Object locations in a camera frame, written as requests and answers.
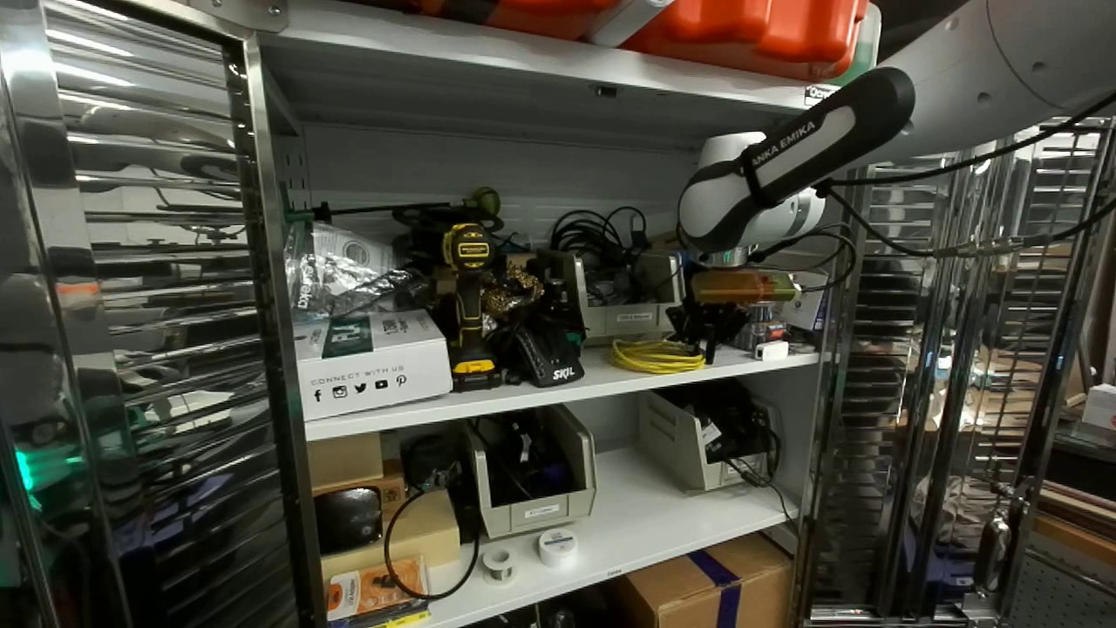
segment cardboard box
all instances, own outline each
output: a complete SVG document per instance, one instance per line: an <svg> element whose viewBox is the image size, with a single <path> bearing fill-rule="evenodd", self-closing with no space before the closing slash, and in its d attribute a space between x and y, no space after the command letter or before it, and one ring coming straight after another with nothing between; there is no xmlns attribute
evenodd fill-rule
<svg viewBox="0 0 1116 628"><path fill-rule="evenodd" d="M334 579L341 572L367 572L385 567L385 546L364 546L351 551L324 554L321 579ZM428 492L408 506L392 533L392 557L416 557L421 570L448 567L460 557L460 533L449 492Z"/></svg>
<svg viewBox="0 0 1116 628"><path fill-rule="evenodd" d="M307 458L314 496L370 484L385 474L380 433L317 440Z"/></svg>
<svg viewBox="0 0 1116 628"><path fill-rule="evenodd" d="M307 422L453 391L449 349L426 311L294 325Z"/></svg>
<svg viewBox="0 0 1116 628"><path fill-rule="evenodd" d="M478 510L480 510L490 537L548 532L548 527L562 527L562 522L572 522L572 521L581 521L592 513L598 460L592 460L591 430L562 404L539 410L539 413L543 413L548 433L557 440L557 447L577 474L577 487L562 492L562 496L494 506L485 440L476 430L467 430L471 458L476 458L476 482L478 482Z"/></svg>
<svg viewBox="0 0 1116 628"><path fill-rule="evenodd" d="M615 584L630 628L789 628L796 567L767 537L739 537Z"/></svg>
<svg viewBox="0 0 1116 628"><path fill-rule="evenodd" d="M392 562L393 577L408 591L421 591L417 562L416 557L398 557ZM421 608L408 593L402 593L392 584L392 572L385 567L370 567L360 572L341 572L324 579L324 618L327 622L345 622L345 618L370 618L370 614L392 614L392 611L410 611Z"/></svg>

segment power tool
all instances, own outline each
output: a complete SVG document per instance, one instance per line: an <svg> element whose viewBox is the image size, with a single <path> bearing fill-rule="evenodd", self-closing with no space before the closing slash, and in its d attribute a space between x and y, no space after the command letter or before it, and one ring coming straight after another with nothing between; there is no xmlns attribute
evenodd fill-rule
<svg viewBox="0 0 1116 628"><path fill-rule="evenodd" d="M480 225L453 225L444 235L444 261L457 271L457 340L449 341L453 389L494 389L494 360L485 347L485 271L492 240Z"/></svg>

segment electronic device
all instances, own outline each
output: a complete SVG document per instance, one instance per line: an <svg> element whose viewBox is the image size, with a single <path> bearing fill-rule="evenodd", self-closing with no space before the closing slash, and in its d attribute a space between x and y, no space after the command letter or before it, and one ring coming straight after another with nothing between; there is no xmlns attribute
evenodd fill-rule
<svg viewBox="0 0 1116 628"><path fill-rule="evenodd" d="M314 496L314 517L324 554L370 546L380 537L380 492L364 484Z"/></svg>
<svg viewBox="0 0 1116 628"><path fill-rule="evenodd" d="M492 240L480 225L453 225L444 236L444 261L457 271L457 340L449 347L453 389L494 389L494 360L485 347L485 278Z"/></svg>
<svg viewBox="0 0 1116 628"><path fill-rule="evenodd" d="M971 0L808 112L735 158L702 164L681 200L699 251L763 248L814 220L796 193L868 161L959 150L1057 112L1113 104L1116 4Z"/></svg>
<svg viewBox="0 0 1116 628"><path fill-rule="evenodd" d="M543 307L512 315L492 336L492 354L509 377L530 380L537 389L572 385L587 374L577 333Z"/></svg>

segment equipment box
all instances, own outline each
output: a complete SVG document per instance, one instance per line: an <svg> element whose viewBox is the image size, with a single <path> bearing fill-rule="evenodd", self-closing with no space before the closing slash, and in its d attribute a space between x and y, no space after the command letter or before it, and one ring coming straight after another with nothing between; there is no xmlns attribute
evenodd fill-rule
<svg viewBox="0 0 1116 628"><path fill-rule="evenodd" d="M796 562L767 537L735 537L687 557L638 570L609 586L630 628L786 628Z"/></svg>
<svg viewBox="0 0 1116 628"><path fill-rule="evenodd" d="M572 286L572 300L580 307L587 341L600 347L609 340L630 340L630 336L670 336L670 315L682 305L682 270L678 254L646 251L630 271L630 283L643 294L643 305L609 305L605 300L592 283L592 271L581 260L564 260L564 276Z"/></svg>
<svg viewBox="0 0 1116 628"><path fill-rule="evenodd" d="M490 537L548 532L592 513L598 465L592 465L591 430L570 410L539 410L537 414L548 437L557 444L577 487L557 496L539 496L539 498L500 501L492 487L492 479L500 474L490 465L492 444L478 433L478 427L467 427L467 447L471 447L476 482L478 482L478 510Z"/></svg>
<svg viewBox="0 0 1116 628"><path fill-rule="evenodd" d="M307 418L453 391L448 340L426 311L297 320L294 341Z"/></svg>
<svg viewBox="0 0 1116 628"><path fill-rule="evenodd" d="M716 492L739 484L739 471L730 460L709 460L710 444L721 437L716 422L678 410L664 393L638 393L638 451L656 460L681 487Z"/></svg>

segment black device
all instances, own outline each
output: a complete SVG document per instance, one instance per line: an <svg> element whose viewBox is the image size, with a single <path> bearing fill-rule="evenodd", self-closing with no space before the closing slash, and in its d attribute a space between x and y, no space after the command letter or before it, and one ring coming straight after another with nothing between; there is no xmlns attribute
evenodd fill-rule
<svg viewBox="0 0 1116 628"><path fill-rule="evenodd" d="M577 487L572 465L548 430L548 410L478 418L476 433L485 444L492 501L543 498Z"/></svg>
<svg viewBox="0 0 1116 628"><path fill-rule="evenodd" d="M380 537L380 492L345 487L314 498L317 546L324 554L349 551Z"/></svg>
<svg viewBox="0 0 1116 628"><path fill-rule="evenodd" d="M581 349L577 333L548 307L527 307L492 336L494 364L537 389L581 380Z"/></svg>
<svg viewBox="0 0 1116 628"><path fill-rule="evenodd" d="M402 465L408 492L448 487L457 517L460 540L476 540L480 533L476 474L467 474L465 444L434 433L402 444Z"/></svg>

